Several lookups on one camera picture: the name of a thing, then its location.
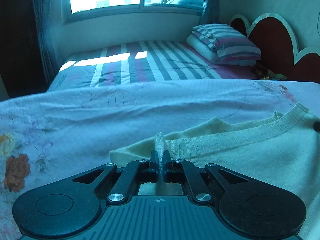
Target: striped pillow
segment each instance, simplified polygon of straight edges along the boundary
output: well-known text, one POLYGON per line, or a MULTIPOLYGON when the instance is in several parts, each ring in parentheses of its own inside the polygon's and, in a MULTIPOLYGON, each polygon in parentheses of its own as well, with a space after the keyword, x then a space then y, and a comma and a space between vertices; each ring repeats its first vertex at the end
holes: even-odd
POLYGON ((192 33, 212 51, 216 51, 222 62, 261 59, 260 49, 229 25, 198 25, 193 27, 192 33))

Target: window sill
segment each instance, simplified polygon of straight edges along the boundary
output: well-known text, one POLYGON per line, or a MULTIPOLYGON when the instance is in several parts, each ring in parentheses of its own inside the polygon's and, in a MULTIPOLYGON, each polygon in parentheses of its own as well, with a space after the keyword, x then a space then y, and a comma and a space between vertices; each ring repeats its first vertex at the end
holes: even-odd
POLYGON ((117 15, 117 14, 131 14, 131 13, 177 13, 189 15, 202 15, 202 10, 191 8, 190 6, 172 6, 172 5, 158 5, 150 4, 139 8, 139 5, 119 5, 105 8, 95 8, 87 11, 76 12, 73 14, 64 12, 63 23, 73 23, 83 20, 88 20, 97 17, 117 15))

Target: red headboard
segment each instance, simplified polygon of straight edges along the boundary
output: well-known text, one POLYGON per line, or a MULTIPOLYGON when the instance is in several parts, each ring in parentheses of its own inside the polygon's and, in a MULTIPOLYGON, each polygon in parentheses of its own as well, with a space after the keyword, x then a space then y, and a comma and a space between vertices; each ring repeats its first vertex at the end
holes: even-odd
POLYGON ((261 64, 290 81, 320 83, 320 48, 299 52, 296 36, 289 24, 278 14, 259 16, 249 27, 248 20, 235 15, 230 25, 261 50, 261 64))

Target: ribbed hem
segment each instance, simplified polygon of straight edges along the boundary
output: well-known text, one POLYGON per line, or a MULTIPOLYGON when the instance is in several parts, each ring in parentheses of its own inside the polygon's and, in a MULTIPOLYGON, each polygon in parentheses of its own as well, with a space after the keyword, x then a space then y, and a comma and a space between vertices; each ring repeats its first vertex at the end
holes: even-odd
MULTIPOLYGON (((244 130, 237 130, 237 128, 234 127, 235 131, 230 132, 210 134, 194 138, 168 140, 166 141, 166 145, 174 158, 199 158, 201 155, 206 155, 208 152, 219 152, 279 136, 296 125, 301 119, 303 119, 307 112, 308 109, 306 107, 297 103, 287 114, 273 122, 244 130)), ((264 123, 268 121, 272 121, 272 118, 267 118, 258 122, 264 123)), ((241 124, 224 124, 230 130, 233 130, 233 126, 241 126, 241 124)))

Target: blue curtain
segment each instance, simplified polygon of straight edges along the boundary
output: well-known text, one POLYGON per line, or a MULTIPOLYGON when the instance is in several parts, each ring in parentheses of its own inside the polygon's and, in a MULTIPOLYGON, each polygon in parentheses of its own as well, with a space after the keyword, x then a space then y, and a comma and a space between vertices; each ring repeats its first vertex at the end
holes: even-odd
POLYGON ((219 22, 220 0, 204 0, 204 10, 200 24, 219 22))
POLYGON ((51 0, 32 0, 44 75, 48 84, 56 76, 57 64, 49 25, 51 0))

